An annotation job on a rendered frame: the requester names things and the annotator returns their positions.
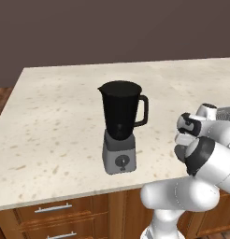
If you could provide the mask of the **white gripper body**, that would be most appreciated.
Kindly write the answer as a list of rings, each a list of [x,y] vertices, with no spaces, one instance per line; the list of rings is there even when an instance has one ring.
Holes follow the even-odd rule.
[[[194,140],[196,139],[195,136],[190,135],[190,134],[182,134],[182,133],[177,133],[175,136],[175,143],[177,145],[182,145],[182,146],[189,146]]]

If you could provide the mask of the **black jug grey base blender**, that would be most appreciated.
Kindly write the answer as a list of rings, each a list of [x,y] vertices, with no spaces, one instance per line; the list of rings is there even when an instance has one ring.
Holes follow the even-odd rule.
[[[103,84],[106,129],[102,159],[109,175],[133,172],[137,168],[135,127],[148,122],[149,99],[134,82],[115,80]]]

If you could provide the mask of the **grey metal sink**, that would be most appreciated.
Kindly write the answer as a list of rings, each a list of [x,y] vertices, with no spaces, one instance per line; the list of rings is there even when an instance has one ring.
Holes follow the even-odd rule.
[[[217,120],[229,120],[230,121],[230,106],[221,107],[217,110]]]

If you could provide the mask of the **wooden cupboard door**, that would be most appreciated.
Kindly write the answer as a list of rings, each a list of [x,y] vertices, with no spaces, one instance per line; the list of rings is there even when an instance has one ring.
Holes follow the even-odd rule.
[[[197,235],[205,236],[228,231],[230,231],[230,194],[222,190],[217,206],[204,214]]]

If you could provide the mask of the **wooden drawer front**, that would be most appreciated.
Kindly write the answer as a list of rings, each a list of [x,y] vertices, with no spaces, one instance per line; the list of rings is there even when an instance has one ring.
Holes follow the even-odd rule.
[[[47,204],[25,206],[17,209],[22,222],[59,217],[66,214],[90,213],[93,208],[91,197],[84,197]]]
[[[108,238],[108,214],[102,213],[88,218],[79,218],[51,225],[26,229],[26,239],[47,239],[47,236],[76,232],[76,236],[65,239],[106,239]]]

